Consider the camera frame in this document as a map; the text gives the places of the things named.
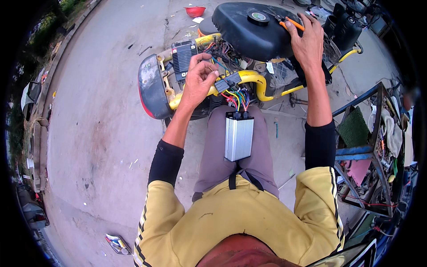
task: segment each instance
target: curb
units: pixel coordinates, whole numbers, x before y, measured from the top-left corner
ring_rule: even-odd
[[[76,21],[76,25],[75,25],[74,29],[72,29],[70,31],[70,33],[68,33],[68,35],[63,40],[62,45],[60,46],[58,52],[56,53],[55,58],[52,61],[50,69],[48,69],[49,74],[46,78],[46,81],[44,82],[44,84],[41,87],[41,93],[40,93],[40,96],[38,97],[37,102],[36,102],[36,112],[33,114],[33,116],[36,116],[36,117],[42,117],[43,116],[44,104],[46,102],[46,97],[47,97],[47,93],[49,91],[50,83],[52,81],[55,70],[59,64],[59,61],[61,60],[62,54],[64,53],[65,48],[67,47],[68,43],[72,39],[73,35],[78,30],[79,26],[82,24],[82,22],[85,20],[85,18],[97,6],[97,4],[99,2],[101,2],[101,0],[93,0],[90,3],[90,7],[88,7],[88,9],[78,19],[78,21]],[[34,157],[34,161],[37,162],[37,166],[34,165],[34,169],[33,169],[32,173],[33,173],[34,187],[35,187],[34,190],[37,191],[37,193],[40,191],[44,191],[45,185],[46,185],[46,178],[47,178],[46,172],[44,170],[41,170],[41,166],[45,168],[47,165],[47,147],[43,147],[43,148],[41,147],[41,144],[42,144],[41,138],[46,138],[46,143],[47,143],[47,135],[46,134],[41,135],[41,132],[47,132],[47,128],[42,129],[42,130],[41,130],[41,128],[46,128],[46,127],[44,127],[44,126],[35,127],[34,133],[33,133],[34,134],[34,147],[37,148],[37,153],[35,152],[33,157]]]

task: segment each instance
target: black fender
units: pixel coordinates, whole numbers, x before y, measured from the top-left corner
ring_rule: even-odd
[[[173,114],[156,54],[146,57],[139,66],[138,90],[142,106],[150,117],[161,120]]]

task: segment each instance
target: concrete ground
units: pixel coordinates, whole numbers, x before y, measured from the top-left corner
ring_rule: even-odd
[[[51,225],[46,235],[66,266],[131,266],[132,257],[117,255],[104,234],[121,235],[133,246],[144,206],[146,185],[162,124],[150,118],[140,103],[137,70],[151,53],[163,51],[195,25],[183,6],[207,7],[204,17],[226,1],[183,0],[102,0],[73,36],[53,77],[53,101],[48,137],[45,190],[47,215]],[[280,0],[263,1],[278,6]],[[169,20],[169,30],[164,19]],[[170,40],[176,30],[181,33]],[[328,86],[332,110],[361,95],[381,78],[398,74],[384,45],[370,31],[359,38],[362,55],[347,58]],[[137,56],[139,47],[153,46]],[[351,95],[346,94],[346,86]],[[307,90],[296,92],[307,99]],[[291,108],[289,97],[273,110],[303,116],[306,106]],[[370,107],[361,103],[367,119]],[[275,180],[281,186],[292,173],[304,170],[304,131],[301,119],[265,114],[274,160]],[[207,119],[191,121],[185,155],[175,192],[186,210],[191,206],[193,185],[205,142]],[[276,139],[274,122],[278,123]],[[138,159],[129,168],[130,163]],[[293,210],[295,178],[281,190],[280,200]],[[346,218],[357,209],[339,204]]]

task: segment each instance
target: yellow jacket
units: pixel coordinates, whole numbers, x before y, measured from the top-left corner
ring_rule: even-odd
[[[258,238],[278,257],[302,266],[342,250],[333,169],[309,169],[296,180],[295,213],[240,175],[235,190],[226,180],[187,213],[170,183],[151,182],[135,240],[135,265],[196,266],[220,241],[238,233]]]

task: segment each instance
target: roll of electrical tape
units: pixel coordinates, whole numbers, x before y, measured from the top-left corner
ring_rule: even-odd
[[[248,20],[257,26],[265,27],[268,25],[268,22],[270,21],[270,17],[268,17],[267,14],[261,13],[261,12],[254,12],[249,11],[248,12]]]

